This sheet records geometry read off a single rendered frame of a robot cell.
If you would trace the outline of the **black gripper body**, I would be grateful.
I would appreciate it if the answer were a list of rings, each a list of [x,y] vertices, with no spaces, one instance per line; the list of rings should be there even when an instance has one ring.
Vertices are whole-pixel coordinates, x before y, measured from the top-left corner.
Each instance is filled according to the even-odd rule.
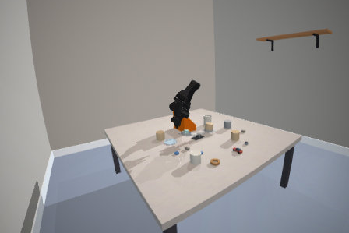
[[[182,108],[178,108],[174,111],[174,116],[171,118],[171,122],[180,122],[180,114],[181,114]]]

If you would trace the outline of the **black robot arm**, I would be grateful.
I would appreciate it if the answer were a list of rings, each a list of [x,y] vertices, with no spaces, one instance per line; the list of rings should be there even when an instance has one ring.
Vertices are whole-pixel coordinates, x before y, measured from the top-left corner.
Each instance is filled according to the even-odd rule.
[[[180,92],[177,93],[177,95],[174,97],[175,101],[169,105],[169,108],[172,111],[175,111],[178,108],[182,108],[180,118],[184,117],[188,119],[189,109],[191,105],[190,101],[195,91],[197,91],[199,88],[200,88],[200,83],[196,82],[195,80],[192,80],[184,90],[181,90]]]

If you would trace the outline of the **tan cylinder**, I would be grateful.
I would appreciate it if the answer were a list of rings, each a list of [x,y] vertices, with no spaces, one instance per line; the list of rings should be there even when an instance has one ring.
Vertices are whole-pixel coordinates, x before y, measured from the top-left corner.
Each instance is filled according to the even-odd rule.
[[[213,123],[209,123],[209,122],[207,122],[206,123],[206,126],[205,126],[205,130],[212,130],[213,129]]]
[[[165,140],[164,131],[157,131],[156,138],[157,138],[157,140]]]
[[[238,130],[231,130],[231,140],[239,140],[240,132]]]

